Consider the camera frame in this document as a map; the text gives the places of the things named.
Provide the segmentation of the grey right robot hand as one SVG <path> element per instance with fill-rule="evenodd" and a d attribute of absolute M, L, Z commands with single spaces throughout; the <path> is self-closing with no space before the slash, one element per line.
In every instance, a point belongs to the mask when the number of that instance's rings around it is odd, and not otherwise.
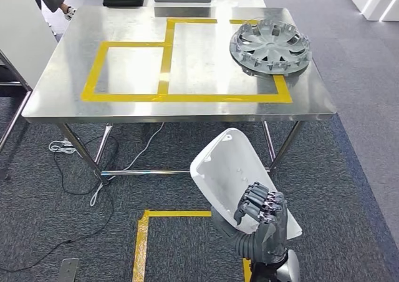
<path fill-rule="evenodd" d="M 271 192 L 259 182 L 247 186 L 233 219 L 238 224 L 245 216 L 256 220 L 257 226 L 252 233 L 235 228 L 213 207 L 210 212 L 216 229 L 241 258 L 270 265 L 286 257 L 288 211 L 281 192 Z"/>

